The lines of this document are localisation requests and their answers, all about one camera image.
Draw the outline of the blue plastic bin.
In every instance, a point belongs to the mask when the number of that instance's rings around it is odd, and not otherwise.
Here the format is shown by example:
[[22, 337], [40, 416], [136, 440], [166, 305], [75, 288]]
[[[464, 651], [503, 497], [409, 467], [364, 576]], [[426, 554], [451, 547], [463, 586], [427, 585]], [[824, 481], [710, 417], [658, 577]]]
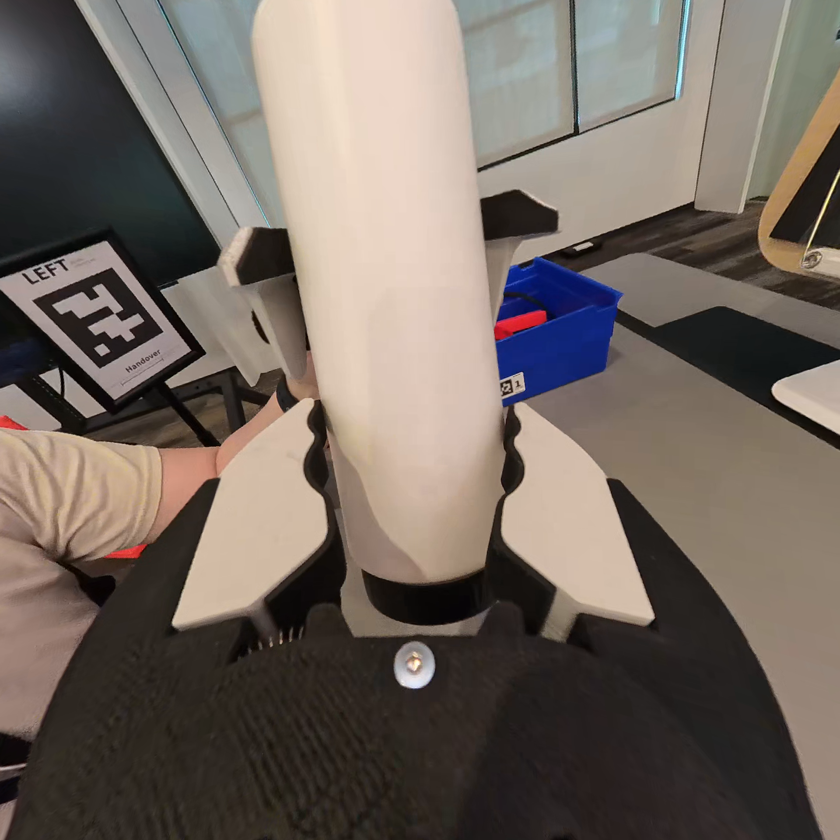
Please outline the blue plastic bin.
[[543, 258], [513, 266], [497, 321], [545, 310], [543, 325], [496, 341], [502, 404], [601, 373], [623, 294]]

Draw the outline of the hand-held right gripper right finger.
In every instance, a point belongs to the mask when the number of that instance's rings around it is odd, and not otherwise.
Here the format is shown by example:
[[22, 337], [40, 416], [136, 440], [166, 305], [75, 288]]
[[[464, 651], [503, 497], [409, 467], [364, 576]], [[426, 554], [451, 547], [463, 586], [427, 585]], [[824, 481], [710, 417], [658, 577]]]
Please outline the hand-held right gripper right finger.
[[638, 627], [655, 619], [607, 477], [527, 404], [507, 411], [500, 499], [500, 599], [526, 627], [581, 615]]

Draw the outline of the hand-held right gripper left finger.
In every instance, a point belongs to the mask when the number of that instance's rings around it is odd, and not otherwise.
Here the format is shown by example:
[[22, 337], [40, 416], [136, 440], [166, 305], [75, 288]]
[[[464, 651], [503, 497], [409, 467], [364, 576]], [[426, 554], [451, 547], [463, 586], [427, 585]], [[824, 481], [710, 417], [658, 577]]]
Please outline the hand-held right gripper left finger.
[[304, 472], [316, 445], [309, 419], [317, 408], [311, 398], [300, 401], [221, 472], [172, 618], [175, 630], [241, 617], [259, 634], [291, 624], [271, 615], [269, 598], [329, 532], [326, 503]]

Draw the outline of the person's beige shirt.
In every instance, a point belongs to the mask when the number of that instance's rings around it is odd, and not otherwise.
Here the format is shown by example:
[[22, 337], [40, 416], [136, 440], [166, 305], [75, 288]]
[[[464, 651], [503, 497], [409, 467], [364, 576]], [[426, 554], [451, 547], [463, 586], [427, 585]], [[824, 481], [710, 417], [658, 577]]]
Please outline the person's beige shirt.
[[2, 733], [34, 739], [97, 614], [65, 565], [142, 543], [161, 482], [155, 448], [2, 430]]

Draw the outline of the black desk mat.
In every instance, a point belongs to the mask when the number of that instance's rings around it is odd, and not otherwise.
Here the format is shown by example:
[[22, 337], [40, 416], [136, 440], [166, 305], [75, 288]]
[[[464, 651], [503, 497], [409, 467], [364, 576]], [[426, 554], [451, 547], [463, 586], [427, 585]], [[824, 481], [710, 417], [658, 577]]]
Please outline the black desk mat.
[[838, 433], [785, 406], [772, 394], [772, 386], [781, 379], [838, 361], [838, 349], [728, 307], [709, 308], [657, 327], [619, 311], [616, 322], [839, 449]]

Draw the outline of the black monitor screen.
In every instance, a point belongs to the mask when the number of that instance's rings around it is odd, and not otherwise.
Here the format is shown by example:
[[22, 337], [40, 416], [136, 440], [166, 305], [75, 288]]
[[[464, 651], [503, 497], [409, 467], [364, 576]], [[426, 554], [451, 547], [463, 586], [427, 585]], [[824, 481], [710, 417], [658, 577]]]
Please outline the black monitor screen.
[[2, 260], [104, 229], [159, 287], [220, 252], [76, 3], [2, 1]]

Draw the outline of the black framed marker sign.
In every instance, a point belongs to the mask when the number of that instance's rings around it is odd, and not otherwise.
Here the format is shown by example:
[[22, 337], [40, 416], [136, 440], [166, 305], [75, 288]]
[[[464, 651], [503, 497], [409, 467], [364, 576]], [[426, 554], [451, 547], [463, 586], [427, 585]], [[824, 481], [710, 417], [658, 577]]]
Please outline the black framed marker sign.
[[218, 445], [167, 384], [206, 352], [111, 229], [3, 260], [1, 292], [111, 415], [152, 392], [202, 445]]

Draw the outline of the red object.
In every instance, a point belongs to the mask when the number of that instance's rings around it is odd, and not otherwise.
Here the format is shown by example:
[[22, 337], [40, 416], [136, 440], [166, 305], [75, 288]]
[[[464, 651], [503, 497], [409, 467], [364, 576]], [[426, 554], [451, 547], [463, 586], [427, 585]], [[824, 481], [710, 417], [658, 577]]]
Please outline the red object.
[[542, 309], [500, 319], [494, 327], [495, 341], [507, 340], [518, 333], [537, 328], [548, 320], [548, 313]]

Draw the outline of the person's left forearm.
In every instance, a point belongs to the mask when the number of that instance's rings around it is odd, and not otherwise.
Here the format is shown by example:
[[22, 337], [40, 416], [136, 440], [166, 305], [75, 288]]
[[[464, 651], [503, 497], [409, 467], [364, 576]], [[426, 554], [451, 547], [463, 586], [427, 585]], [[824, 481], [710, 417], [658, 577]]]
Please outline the person's left forearm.
[[159, 501], [144, 544], [158, 539], [186, 503], [209, 480], [223, 471], [255, 438], [272, 425], [283, 411], [272, 395], [257, 414], [217, 447], [159, 448], [161, 465]]

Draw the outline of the acrylic sign stand wooden board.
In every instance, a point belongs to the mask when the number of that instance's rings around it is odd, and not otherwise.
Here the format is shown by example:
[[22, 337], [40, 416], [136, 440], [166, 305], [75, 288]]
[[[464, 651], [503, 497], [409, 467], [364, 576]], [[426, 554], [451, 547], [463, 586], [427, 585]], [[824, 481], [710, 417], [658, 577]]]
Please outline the acrylic sign stand wooden board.
[[[839, 281], [839, 76], [794, 149], [759, 221], [759, 248], [772, 266], [806, 279]], [[770, 393], [786, 409], [839, 433], [838, 349], [776, 329]]]

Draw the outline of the white plastic water bottle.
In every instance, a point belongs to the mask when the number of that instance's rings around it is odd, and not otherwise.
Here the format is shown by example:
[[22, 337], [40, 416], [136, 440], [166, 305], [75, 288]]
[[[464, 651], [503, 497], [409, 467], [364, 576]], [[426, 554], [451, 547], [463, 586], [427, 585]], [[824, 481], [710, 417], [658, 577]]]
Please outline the white plastic water bottle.
[[350, 557], [384, 615], [463, 621], [505, 454], [455, 6], [261, 2], [251, 43]]

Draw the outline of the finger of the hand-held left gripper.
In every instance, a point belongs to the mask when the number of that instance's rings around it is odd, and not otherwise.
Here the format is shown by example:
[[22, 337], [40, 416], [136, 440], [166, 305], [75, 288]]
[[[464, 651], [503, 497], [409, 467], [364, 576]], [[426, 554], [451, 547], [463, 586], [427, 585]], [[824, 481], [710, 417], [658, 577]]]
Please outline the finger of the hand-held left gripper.
[[224, 327], [223, 346], [236, 361], [255, 365], [261, 339], [276, 356], [287, 378], [312, 371], [307, 325], [298, 287], [289, 233], [281, 227], [240, 227], [217, 258], [217, 309], [233, 325]]
[[495, 324], [513, 265], [513, 257], [526, 239], [556, 235], [558, 210], [524, 191], [506, 191], [480, 199], [485, 239], [491, 323]]

